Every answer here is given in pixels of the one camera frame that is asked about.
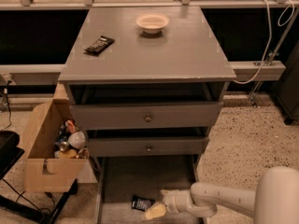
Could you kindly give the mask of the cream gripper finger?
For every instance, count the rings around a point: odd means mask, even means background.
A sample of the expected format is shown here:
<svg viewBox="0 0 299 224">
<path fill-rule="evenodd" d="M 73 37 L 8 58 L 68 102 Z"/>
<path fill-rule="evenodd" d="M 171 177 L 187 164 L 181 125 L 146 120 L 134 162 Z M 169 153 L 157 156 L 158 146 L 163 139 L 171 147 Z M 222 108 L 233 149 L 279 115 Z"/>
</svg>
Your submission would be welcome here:
<svg viewBox="0 0 299 224">
<path fill-rule="evenodd" d="M 163 217 L 166 213 L 166 209 L 162 203 L 156 203 L 150 207 L 144 214 L 144 219 L 152 220 L 158 217 Z"/>
</svg>

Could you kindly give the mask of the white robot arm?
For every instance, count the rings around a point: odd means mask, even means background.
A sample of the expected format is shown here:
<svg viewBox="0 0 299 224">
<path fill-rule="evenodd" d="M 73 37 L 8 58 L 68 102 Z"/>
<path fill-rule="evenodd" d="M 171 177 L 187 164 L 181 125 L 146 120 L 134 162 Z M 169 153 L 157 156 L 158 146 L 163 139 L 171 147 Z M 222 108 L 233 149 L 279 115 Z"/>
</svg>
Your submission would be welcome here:
<svg viewBox="0 0 299 224">
<path fill-rule="evenodd" d="M 164 190 L 163 200 L 149 208 L 144 219 L 167 213 L 213 217 L 219 205 L 251 217 L 253 224 L 299 224 L 299 172 L 273 167 L 261 176 L 255 190 L 196 182 L 185 190 Z"/>
</svg>

